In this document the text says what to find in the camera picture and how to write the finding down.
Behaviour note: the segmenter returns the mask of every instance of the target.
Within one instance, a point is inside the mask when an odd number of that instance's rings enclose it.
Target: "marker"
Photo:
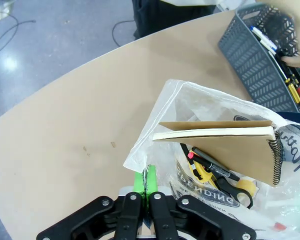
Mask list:
[[[181,145],[182,151],[184,152],[185,155],[187,153],[189,153],[189,150],[185,144],[180,143],[180,145]],[[200,176],[198,170],[196,169],[196,165],[195,165],[194,161],[192,159],[188,159],[188,162],[192,168],[193,175],[195,175],[199,179],[199,181],[202,180],[202,177]]]
[[[210,163],[213,163],[215,165],[218,165],[220,168],[226,170],[226,171],[230,171],[228,168],[226,168],[225,166],[221,165],[219,162],[217,162],[216,160],[214,160],[212,157],[210,157],[208,154],[204,153],[203,151],[201,151],[199,148],[197,147],[192,147],[191,151],[194,152],[195,154],[197,154],[199,157],[208,160]]]
[[[273,51],[277,51],[278,47],[260,31],[258,28],[254,26],[250,26],[251,32],[253,32],[259,39],[261,39],[264,44],[268,45]]]
[[[280,65],[279,65],[279,63],[277,62],[277,60],[275,59],[275,56],[274,56],[270,51],[268,51],[268,53],[269,53],[270,57],[273,59],[274,63],[276,64],[276,66],[277,66],[279,72],[280,72],[280,73],[282,74],[282,76],[284,77],[284,80],[287,80],[288,78],[287,78],[286,74],[284,73],[284,71],[282,70],[282,68],[280,67]]]
[[[267,45],[265,43],[265,41],[263,41],[262,39],[260,40],[260,43],[269,51],[271,52],[273,55],[276,55],[277,53],[275,52],[275,50],[273,50],[269,45]]]
[[[284,48],[284,49],[280,49],[280,51],[277,53],[277,58],[278,61],[282,61],[282,57],[291,57],[291,54],[289,53],[288,49]],[[297,70],[297,68],[292,67],[292,66],[287,66],[285,65],[285,67],[287,68],[287,70],[289,71],[289,74],[293,74],[294,77],[296,78],[296,80],[298,81],[297,85],[300,85],[300,72],[299,70]]]
[[[222,175],[224,177],[230,178],[230,179],[235,180],[237,182],[240,180],[240,177],[234,175],[233,173],[231,173],[229,171],[224,170],[220,166],[218,166],[216,164],[213,164],[212,162],[210,162],[210,161],[208,161],[208,160],[206,160],[204,158],[196,156],[193,152],[189,152],[188,158],[192,159],[193,161],[196,161],[197,163],[200,163],[205,168],[207,168],[210,171],[212,171],[212,173],[216,172],[216,173],[218,173],[218,174],[220,174],[220,175]]]

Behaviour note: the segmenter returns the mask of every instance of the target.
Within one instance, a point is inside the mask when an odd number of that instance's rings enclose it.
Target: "clear plastic bag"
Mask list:
[[[271,120],[275,129],[280,132],[286,152],[285,157],[287,161],[290,161],[287,162],[289,167],[284,174],[285,179],[281,180],[282,184],[289,181],[289,186],[276,188],[262,182],[257,183],[259,193],[255,197],[255,210],[249,210],[231,198],[227,198],[209,184],[197,182],[189,170],[179,144],[152,141],[154,133],[168,131],[167,128],[158,125],[159,122],[233,120]],[[294,132],[293,138],[287,136],[291,134],[291,131]],[[268,108],[224,92],[192,82],[168,80],[137,142],[124,162],[126,168],[139,173],[148,164],[156,165],[158,184],[171,187],[176,198],[184,194],[195,196],[220,212],[257,230],[257,239],[300,240],[300,233],[295,231],[300,230],[300,225],[283,225],[277,221],[282,220],[280,217],[284,217],[282,209],[281,211],[275,210],[275,217],[261,214],[266,213],[269,208],[268,198],[271,201],[281,201],[281,199],[274,199],[275,196],[286,195],[286,199],[290,200],[290,204],[285,207],[286,211],[295,208],[296,204],[294,205],[293,201],[298,201],[297,194],[300,194],[300,174],[298,174],[300,172],[300,124],[289,122]]]

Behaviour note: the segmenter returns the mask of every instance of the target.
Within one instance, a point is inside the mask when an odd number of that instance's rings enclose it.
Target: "screw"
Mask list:
[[[109,200],[103,200],[102,205],[103,206],[108,206],[110,204]]]
[[[249,240],[251,238],[250,234],[249,233],[245,233],[242,235],[242,239],[243,240]]]
[[[160,199],[161,198],[161,195],[159,194],[159,193],[156,193],[155,195],[154,195],[154,199]]]
[[[181,202],[182,202],[183,205],[189,204],[189,200],[188,199],[183,199]]]

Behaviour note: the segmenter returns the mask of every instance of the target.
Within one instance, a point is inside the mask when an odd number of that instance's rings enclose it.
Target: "table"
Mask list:
[[[13,240],[133,184],[123,168],[166,80],[250,97],[217,43],[234,12],[192,20],[67,73],[0,117],[0,218]]]

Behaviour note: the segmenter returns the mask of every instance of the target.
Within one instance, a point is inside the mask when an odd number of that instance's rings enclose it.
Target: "person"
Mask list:
[[[165,28],[210,15],[216,5],[224,0],[132,0],[135,37],[142,38]],[[291,14],[300,50],[300,0],[256,0]],[[287,65],[300,67],[300,56],[282,58]]]

